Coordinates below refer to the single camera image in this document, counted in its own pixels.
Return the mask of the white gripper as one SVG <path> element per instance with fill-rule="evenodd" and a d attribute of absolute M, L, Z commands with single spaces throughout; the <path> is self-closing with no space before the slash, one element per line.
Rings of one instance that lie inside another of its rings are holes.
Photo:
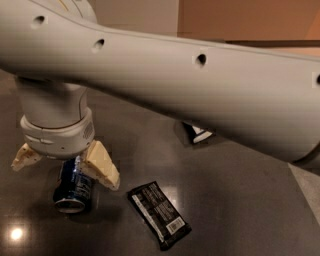
<path fill-rule="evenodd" d="M 11 164 L 15 172 L 37 163 L 42 159 L 41 155 L 53 159 L 71 159 L 84 151 L 80 155 L 80 170 L 110 190 L 119 189 L 120 174 L 116 166 L 104 145 L 94 140 L 95 129 L 90 108 L 87 108 L 82 120 L 66 128 L 39 128 L 25 116 L 20 125 L 26 143 L 17 151 Z"/>

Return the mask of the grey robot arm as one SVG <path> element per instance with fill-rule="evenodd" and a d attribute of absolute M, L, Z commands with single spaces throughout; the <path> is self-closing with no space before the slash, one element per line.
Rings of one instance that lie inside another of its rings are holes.
<path fill-rule="evenodd" d="M 89 4 L 0 0 L 0 69 L 15 78 L 25 142 L 12 167 L 81 159 L 120 176 L 83 103 L 95 89 L 311 170 L 320 165 L 320 59 L 100 26 Z"/>

